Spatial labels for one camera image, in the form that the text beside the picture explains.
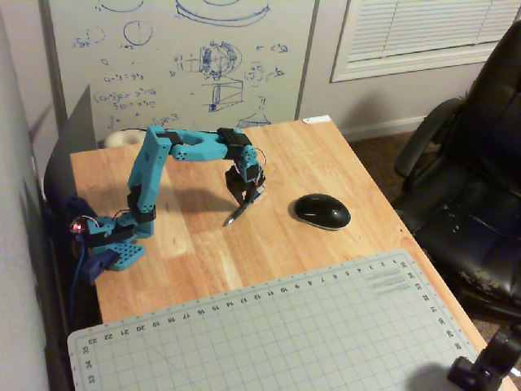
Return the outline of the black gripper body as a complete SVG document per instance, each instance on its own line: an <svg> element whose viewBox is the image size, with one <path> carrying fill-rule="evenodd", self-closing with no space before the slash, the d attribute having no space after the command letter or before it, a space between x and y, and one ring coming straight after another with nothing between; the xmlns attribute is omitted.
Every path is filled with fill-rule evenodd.
<svg viewBox="0 0 521 391"><path fill-rule="evenodd" d="M230 194L242 191L245 199L250 191L263 185L264 181L264 171L258 164L251 165L246 169L237 169L232 166L225 173L225 183Z"/></svg>

